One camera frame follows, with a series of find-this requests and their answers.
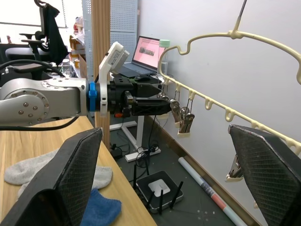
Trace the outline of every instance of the gray sock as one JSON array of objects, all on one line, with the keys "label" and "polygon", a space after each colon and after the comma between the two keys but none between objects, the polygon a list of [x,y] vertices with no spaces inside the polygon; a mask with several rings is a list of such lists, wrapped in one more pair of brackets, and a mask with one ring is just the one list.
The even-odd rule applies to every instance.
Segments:
[{"label": "gray sock", "polygon": [[[41,156],[26,159],[8,167],[4,172],[4,180],[13,185],[22,185],[18,197],[22,194],[34,175],[43,168],[57,153],[58,149]],[[112,179],[111,167],[97,166],[92,189],[106,187]]]}]

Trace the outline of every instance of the wooden post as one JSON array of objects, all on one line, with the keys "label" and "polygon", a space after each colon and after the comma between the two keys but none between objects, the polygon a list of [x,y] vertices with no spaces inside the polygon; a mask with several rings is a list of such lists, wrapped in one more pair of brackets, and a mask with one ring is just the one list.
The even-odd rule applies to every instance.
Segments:
[{"label": "wooden post", "polygon": [[[94,78],[98,75],[98,67],[110,48],[110,0],[92,0],[92,48],[94,62]],[[103,143],[110,147],[110,113],[100,117],[95,113],[95,127],[103,128]]]}]

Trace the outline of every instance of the white pegboard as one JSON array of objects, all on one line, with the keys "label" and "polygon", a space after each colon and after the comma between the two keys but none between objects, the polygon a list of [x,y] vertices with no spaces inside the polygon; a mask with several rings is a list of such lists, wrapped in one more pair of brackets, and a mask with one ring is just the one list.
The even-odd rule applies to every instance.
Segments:
[{"label": "white pegboard", "polygon": [[93,75],[93,49],[92,49],[92,17],[91,0],[82,0],[83,22],[85,33],[85,52],[87,62],[87,79],[94,81]]},{"label": "white pegboard", "polygon": [[126,62],[131,62],[137,44],[137,33],[111,32],[110,46],[116,41],[123,45],[130,53],[130,55],[127,57]]},{"label": "white pegboard", "polygon": [[137,32],[137,0],[111,0],[111,32]]}]

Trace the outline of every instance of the wooden desk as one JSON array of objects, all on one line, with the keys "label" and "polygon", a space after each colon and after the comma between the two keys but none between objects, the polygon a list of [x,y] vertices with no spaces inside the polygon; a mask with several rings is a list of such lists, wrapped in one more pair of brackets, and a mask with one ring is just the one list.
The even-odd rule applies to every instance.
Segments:
[{"label": "wooden desk", "polygon": [[[67,121],[48,122],[38,125],[38,127],[58,126]],[[0,131],[0,221],[15,203],[16,194],[20,188],[20,186],[4,182],[5,169],[21,160],[51,152],[59,148],[67,138],[87,129],[92,129],[92,125],[87,117],[80,117],[72,125],[61,130],[45,132]],[[122,202],[121,213],[112,225],[156,225],[103,143],[100,146],[97,164],[111,166],[113,170],[111,183],[102,188],[100,193],[106,198],[118,199]]]}]

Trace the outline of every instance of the laptop screen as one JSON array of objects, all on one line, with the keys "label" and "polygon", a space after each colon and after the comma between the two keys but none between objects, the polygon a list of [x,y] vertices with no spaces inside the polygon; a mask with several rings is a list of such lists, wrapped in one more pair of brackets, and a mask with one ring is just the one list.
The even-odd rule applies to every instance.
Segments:
[{"label": "laptop screen", "polygon": [[156,70],[164,50],[165,48],[159,47],[159,39],[139,36],[133,62]]}]

